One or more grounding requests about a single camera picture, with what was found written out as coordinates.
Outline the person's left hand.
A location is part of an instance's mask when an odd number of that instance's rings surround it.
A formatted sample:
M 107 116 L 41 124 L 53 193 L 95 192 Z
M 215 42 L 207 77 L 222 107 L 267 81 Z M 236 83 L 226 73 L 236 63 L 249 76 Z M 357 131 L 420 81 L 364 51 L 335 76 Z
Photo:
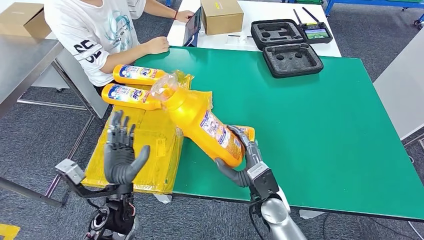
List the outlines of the person's left hand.
M 188 20 L 194 16 L 194 12 L 190 10 L 184 10 L 184 11 L 176 11 L 174 15 L 174 20 L 177 20 L 181 23 L 186 23 Z

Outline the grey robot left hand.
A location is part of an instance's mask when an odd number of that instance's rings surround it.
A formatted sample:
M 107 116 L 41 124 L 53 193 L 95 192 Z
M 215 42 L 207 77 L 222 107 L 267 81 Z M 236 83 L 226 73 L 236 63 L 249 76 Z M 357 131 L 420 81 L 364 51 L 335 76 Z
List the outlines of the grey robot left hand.
M 110 184 L 131 184 L 150 157 L 151 147 L 144 145 L 135 154 L 136 125 L 128 126 L 129 116 L 123 110 L 115 111 L 107 128 L 104 145 L 104 176 Z

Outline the person's right hand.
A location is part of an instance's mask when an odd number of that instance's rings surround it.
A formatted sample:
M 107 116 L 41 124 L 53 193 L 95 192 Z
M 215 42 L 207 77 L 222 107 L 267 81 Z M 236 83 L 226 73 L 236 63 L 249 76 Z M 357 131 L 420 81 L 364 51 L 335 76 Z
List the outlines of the person's right hand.
M 161 54 L 169 51 L 170 45 L 165 36 L 155 37 L 144 43 L 148 54 Z

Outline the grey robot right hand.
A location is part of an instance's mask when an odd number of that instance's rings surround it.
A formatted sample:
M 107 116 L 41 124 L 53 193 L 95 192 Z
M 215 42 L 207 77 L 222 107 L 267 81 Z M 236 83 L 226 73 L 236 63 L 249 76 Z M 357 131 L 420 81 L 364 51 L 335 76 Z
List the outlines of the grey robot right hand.
M 254 165 L 262 161 L 262 155 L 255 141 L 249 140 L 248 136 L 235 125 L 227 126 L 241 141 L 244 147 L 244 158 L 246 160 L 245 169 L 241 171 L 234 170 L 229 167 L 221 158 L 214 160 L 219 171 L 234 182 L 237 186 L 245 188 L 252 185 L 252 180 L 247 174 L 247 170 L 252 168 Z

